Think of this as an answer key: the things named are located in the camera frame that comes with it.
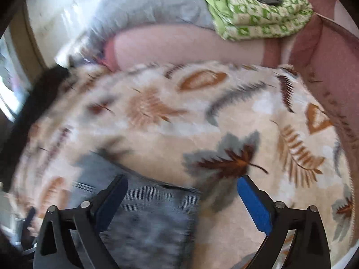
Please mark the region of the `grey denim pants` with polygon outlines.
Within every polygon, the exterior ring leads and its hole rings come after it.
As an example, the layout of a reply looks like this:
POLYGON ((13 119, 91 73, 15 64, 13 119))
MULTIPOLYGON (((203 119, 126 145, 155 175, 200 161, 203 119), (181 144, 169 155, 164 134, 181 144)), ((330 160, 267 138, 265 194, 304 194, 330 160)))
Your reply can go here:
POLYGON ((141 176, 90 152, 74 165, 68 207, 90 200, 118 174, 128 191, 106 231, 100 233, 119 268, 190 268, 198 223, 200 193, 141 176))

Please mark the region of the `leaf pattern beige blanket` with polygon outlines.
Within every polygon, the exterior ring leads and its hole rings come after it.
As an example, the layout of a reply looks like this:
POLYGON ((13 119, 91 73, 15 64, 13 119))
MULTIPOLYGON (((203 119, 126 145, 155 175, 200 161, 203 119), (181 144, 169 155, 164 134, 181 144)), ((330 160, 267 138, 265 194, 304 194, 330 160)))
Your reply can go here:
POLYGON ((236 192, 249 174, 274 200, 316 205, 331 263, 352 241, 352 181, 336 124, 300 76, 218 62, 81 67, 32 125, 10 190, 38 232, 50 205, 69 205, 98 152, 143 176, 202 193, 194 268, 244 268, 259 248, 236 192))

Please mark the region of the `black garment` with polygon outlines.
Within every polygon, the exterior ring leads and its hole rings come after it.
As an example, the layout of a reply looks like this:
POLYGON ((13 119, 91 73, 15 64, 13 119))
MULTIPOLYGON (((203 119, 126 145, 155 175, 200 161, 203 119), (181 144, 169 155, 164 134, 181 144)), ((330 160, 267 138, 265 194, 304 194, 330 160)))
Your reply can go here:
POLYGON ((29 130, 52 104, 58 94, 61 83, 69 76, 69 71, 62 66, 55 66, 43 72, 20 113, 9 135, 1 144, 1 183, 3 191, 9 192, 16 165, 27 143, 29 130))

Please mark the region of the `pink sofa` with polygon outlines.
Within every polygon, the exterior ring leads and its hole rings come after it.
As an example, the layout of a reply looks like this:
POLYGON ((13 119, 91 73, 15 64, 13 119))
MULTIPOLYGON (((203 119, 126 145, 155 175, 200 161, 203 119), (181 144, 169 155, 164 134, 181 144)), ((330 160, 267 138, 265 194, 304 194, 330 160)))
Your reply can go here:
POLYGON ((358 151, 358 28, 339 0, 309 0, 315 15, 287 38, 231 42, 190 24, 156 24, 119 32, 104 47, 111 70, 140 63, 217 60, 276 68, 291 64, 311 90, 341 118, 345 147, 358 151))

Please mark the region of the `green patterned folded blanket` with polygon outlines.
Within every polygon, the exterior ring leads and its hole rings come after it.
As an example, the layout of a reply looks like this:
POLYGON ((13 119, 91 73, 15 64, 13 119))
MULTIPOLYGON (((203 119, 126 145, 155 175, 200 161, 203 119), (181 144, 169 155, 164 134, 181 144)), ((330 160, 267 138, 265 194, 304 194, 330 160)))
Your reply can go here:
POLYGON ((283 38, 298 33, 310 21, 308 0, 282 0, 278 6, 259 0, 205 0, 215 31, 223 39, 283 38))

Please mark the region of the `grey quilted blanket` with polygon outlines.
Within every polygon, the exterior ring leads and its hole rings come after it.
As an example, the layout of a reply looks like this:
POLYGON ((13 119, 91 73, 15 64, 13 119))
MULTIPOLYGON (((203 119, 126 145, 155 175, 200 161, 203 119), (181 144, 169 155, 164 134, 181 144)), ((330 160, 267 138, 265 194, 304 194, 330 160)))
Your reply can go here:
POLYGON ((93 62, 103 56, 115 34, 149 24, 193 24, 214 29, 205 0, 100 0, 81 33, 55 57, 63 67, 93 62))

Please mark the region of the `wooden window frame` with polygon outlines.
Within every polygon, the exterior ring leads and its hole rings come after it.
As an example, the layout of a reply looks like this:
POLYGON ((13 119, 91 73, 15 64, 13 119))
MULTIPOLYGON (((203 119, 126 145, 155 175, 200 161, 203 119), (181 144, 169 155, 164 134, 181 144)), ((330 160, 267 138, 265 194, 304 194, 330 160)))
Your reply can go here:
POLYGON ((9 32, 18 64, 27 79, 33 83, 47 66, 35 39, 26 3, 14 14, 9 32))

